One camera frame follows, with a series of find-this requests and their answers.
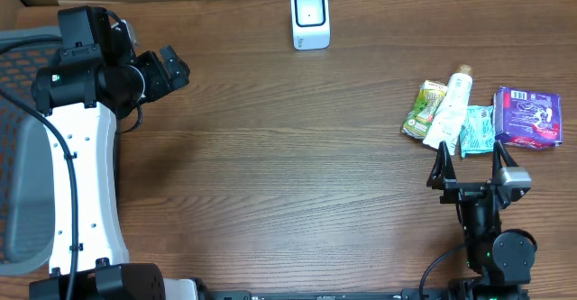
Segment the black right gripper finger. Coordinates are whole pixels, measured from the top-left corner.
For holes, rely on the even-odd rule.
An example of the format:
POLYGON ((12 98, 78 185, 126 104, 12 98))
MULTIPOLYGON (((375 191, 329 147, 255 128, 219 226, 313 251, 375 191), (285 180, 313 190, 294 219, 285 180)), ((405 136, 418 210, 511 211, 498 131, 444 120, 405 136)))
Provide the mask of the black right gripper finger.
POLYGON ((435 164, 426 181, 426 185, 433 189, 445 190, 447 185, 456 182, 457 179, 447 144, 445 141, 441 141, 437 149, 435 164))
POLYGON ((492 152, 492 176, 490 178, 492 185, 501 185, 498 179, 498 173, 499 170, 504 167, 518 167, 518 164, 509 154, 501 141, 495 141, 492 152))

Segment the green tea packet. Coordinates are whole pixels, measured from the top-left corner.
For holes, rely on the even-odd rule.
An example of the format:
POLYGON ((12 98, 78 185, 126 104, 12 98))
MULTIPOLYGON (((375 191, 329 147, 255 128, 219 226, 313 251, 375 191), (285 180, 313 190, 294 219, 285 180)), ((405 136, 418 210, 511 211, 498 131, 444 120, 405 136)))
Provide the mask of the green tea packet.
POLYGON ((440 82, 426 80, 419 88, 415 103, 401 126, 401 132, 423 140, 433 122, 438 106, 448 87, 440 82))

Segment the teal snack packet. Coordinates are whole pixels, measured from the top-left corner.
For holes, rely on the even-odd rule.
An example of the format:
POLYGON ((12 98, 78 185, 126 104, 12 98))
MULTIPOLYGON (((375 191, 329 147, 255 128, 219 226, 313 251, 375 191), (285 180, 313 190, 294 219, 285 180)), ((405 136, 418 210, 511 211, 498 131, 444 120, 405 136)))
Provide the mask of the teal snack packet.
POLYGON ((461 156, 493 152, 493 106, 470 105, 459 135, 461 156))

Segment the white cosmetic tube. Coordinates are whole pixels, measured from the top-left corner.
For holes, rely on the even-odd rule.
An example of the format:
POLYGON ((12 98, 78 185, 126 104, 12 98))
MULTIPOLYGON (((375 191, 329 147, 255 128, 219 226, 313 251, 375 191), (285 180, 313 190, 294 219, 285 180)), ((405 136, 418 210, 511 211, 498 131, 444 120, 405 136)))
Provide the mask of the white cosmetic tube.
POLYGON ((444 141, 454 155, 459 134, 467 114, 472 90, 472 67, 462 64, 450 76, 446 95, 438 106, 423 143, 437 149, 444 141))

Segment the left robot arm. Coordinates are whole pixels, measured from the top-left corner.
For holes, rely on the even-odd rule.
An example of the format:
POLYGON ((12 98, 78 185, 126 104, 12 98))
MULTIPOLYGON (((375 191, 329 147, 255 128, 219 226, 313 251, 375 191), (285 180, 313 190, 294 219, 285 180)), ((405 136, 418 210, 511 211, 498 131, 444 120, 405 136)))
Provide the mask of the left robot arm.
POLYGON ((174 49, 136 54, 128 25, 103 7, 58 13, 62 49, 32 87, 48 134, 55 223, 50 276, 32 299, 195 299, 189 278, 165 278, 130 260, 118 219, 114 147, 118 122, 186 86, 174 49))

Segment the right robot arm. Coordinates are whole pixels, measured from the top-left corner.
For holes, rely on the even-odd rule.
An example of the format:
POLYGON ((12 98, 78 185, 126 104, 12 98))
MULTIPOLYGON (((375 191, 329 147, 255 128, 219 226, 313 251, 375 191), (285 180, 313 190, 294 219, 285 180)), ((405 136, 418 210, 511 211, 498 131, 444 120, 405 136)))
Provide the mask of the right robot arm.
POLYGON ((427 267, 419 281, 418 296, 421 299, 528 299, 528 291, 522 286, 531 280, 536 239, 521 229, 502 229, 499 216, 501 210, 519 201, 532 187, 528 171, 496 141, 491 178, 484 182, 459 182, 447 144, 442 141, 426 185, 443 192, 442 204, 455 206, 463 229, 463 244, 448 250, 427 267), (460 250, 466 251, 467 268, 477 276, 453 279, 443 291, 426 291, 426 278, 432 269, 460 250))

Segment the purple snack packet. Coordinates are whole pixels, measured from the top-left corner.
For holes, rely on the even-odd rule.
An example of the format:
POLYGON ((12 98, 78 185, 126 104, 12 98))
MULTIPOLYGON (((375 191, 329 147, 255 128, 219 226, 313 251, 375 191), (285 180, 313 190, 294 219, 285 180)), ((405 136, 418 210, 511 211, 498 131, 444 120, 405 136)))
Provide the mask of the purple snack packet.
POLYGON ((493 96, 495 139, 542 150, 563 143, 562 100, 558 94, 500 87, 493 96))

